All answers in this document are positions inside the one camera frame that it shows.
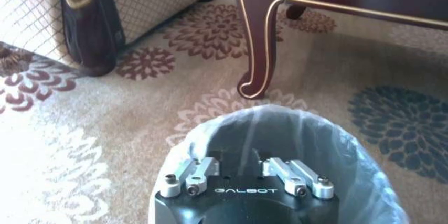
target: wooden table leg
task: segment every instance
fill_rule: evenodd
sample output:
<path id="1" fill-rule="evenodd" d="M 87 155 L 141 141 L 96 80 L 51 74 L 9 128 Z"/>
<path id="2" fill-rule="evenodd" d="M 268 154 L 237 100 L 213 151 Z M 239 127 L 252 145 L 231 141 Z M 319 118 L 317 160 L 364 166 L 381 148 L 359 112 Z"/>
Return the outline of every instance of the wooden table leg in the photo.
<path id="1" fill-rule="evenodd" d="M 237 90 L 248 99 L 263 98 L 271 82 L 276 58 L 276 11 L 283 1 L 237 0 L 249 54 L 249 71 L 243 75 Z"/>

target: patterned carpet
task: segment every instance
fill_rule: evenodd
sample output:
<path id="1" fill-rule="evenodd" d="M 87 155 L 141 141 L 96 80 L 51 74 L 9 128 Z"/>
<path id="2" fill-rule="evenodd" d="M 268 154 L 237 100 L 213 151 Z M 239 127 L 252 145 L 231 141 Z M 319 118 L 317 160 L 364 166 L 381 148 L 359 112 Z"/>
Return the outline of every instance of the patterned carpet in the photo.
<path id="1" fill-rule="evenodd" d="M 277 16 L 267 93 L 244 100 L 235 0 L 196 4 L 88 78 L 37 55 L 0 68 L 0 223 L 147 223 L 171 146 L 201 122 L 275 103 L 341 125 L 413 223 L 447 223 L 448 33 L 309 9 Z"/>

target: wastebasket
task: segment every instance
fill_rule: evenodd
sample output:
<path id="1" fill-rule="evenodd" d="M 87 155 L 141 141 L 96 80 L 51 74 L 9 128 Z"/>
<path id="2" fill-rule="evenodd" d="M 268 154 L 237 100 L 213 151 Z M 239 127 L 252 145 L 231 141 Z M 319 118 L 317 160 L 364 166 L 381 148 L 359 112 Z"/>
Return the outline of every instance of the wastebasket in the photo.
<path id="1" fill-rule="evenodd" d="M 172 148 L 152 197 L 167 171 L 188 158 L 203 159 L 212 150 L 237 153 L 233 163 L 239 173 L 244 173 L 252 150 L 269 150 L 283 160 L 300 159 L 335 185 L 339 223 L 409 223 L 385 173 L 367 150 L 353 136 L 320 116 L 264 105 L 203 123 Z"/>

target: screw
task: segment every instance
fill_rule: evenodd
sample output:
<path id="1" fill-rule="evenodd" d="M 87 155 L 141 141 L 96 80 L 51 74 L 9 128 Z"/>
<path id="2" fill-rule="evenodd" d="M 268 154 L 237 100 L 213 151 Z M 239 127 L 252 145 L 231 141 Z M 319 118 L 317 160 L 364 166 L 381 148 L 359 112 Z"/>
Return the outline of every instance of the screw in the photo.
<path id="1" fill-rule="evenodd" d="M 199 193 L 199 187 L 197 187 L 197 185 L 191 185 L 187 188 L 187 193 L 188 193 L 189 196 L 196 196 L 197 193 Z"/>
<path id="2" fill-rule="evenodd" d="M 319 183 L 321 183 L 321 184 L 328 184 L 329 179 L 328 179 L 325 176 L 319 176 L 319 177 L 317 177 L 317 181 L 319 181 Z"/>
<path id="3" fill-rule="evenodd" d="M 176 175 L 175 174 L 167 174 L 165 175 L 165 181 L 168 184 L 176 183 Z"/>
<path id="4" fill-rule="evenodd" d="M 299 188 L 297 188 L 297 196 L 300 198 L 303 198 L 303 197 L 307 196 L 307 188 L 304 186 L 299 186 Z"/>

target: robotic hand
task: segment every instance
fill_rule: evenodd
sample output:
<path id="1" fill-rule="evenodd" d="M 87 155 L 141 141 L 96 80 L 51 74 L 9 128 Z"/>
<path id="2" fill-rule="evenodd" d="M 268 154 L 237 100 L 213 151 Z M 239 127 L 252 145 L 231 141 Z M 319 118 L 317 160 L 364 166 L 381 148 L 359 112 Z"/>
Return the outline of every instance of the robotic hand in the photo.
<path id="1" fill-rule="evenodd" d="M 299 160 L 257 156 L 235 170 L 223 153 L 185 160 L 155 197 L 156 224 L 335 224 L 339 199 L 333 184 Z"/>

